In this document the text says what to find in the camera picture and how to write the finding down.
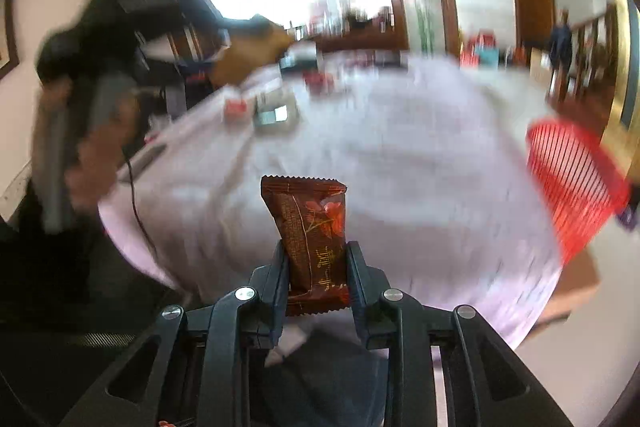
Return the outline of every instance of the framed picture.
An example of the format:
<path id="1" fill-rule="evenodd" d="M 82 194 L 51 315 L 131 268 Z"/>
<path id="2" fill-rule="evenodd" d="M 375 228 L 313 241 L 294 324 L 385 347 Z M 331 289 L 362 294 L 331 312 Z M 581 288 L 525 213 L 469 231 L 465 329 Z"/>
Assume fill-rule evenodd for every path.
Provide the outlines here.
<path id="1" fill-rule="evenodd" d="M 13 0 L 0 0 L 0 80 L 18 65 Z"/>

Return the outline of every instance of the red plastic basket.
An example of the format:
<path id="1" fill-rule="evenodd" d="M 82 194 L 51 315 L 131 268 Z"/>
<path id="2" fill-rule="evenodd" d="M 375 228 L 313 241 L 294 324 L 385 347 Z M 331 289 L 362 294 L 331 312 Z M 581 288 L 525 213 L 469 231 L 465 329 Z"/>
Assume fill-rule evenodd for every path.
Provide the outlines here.
<path id="1" fill-rule="evenodd" d="M 629 184 L 597 136 L 562 120 L 527 131 L 527 165 L 553 215 L 564 263 L 587 246 L 613 213 L 626 207 Z"/>

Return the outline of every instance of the wooden door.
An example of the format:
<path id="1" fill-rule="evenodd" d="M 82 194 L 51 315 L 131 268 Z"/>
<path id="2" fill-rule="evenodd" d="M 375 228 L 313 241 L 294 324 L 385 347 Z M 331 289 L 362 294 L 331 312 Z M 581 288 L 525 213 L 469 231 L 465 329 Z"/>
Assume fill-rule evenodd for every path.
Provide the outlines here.
<path id="1" fill-rule="evenodd" d="M 541 46 L 548 41 L 556 23 L 555 0 L 515 0 L 516 42 Z"/>

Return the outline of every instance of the white tablecloth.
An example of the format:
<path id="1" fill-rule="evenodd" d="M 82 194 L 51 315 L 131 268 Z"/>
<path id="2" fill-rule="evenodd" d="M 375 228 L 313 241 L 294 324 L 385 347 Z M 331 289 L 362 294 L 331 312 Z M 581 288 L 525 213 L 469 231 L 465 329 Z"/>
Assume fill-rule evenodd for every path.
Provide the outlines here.
<path id="1" fill-rule="evenodd" d="M 277 77 L 265 69 L 248 84 Z M 302 81 L 286 83 L 300 107 L 290 133 L 223 122 L 224 100 L 236 96 L 226 87 L 159 136 L 167 149 L 136 180 L 136 205 L 173 278 L 120 183 L 100 216 L 123 256 L 215 300 L 268 263 L 279 239 L 260 178 L 334 178 L 348 187 L 347 240 L 367 264 L 425 305 L 474 306 L 517 346 L 555 288 L 560 254 L 525 158 L 471 81 L 452 62 L 411 57 L 408 73 L 361 71 L 342 95 L 313 98 Z M 353 333 L 348 311 L 306 320 Z"/>

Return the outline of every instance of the brown wrapper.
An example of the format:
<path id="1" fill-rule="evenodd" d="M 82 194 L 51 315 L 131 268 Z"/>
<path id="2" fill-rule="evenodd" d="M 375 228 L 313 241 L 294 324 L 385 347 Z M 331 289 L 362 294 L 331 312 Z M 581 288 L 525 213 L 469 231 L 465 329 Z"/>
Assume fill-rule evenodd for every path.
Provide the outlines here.
<path id="1" fill-rule="evenodd" d="M 262 178 L 262 199 L 289 257 L 287 315 L 349 306 L 344 256 L 346 190 L 335 180 Z"/>

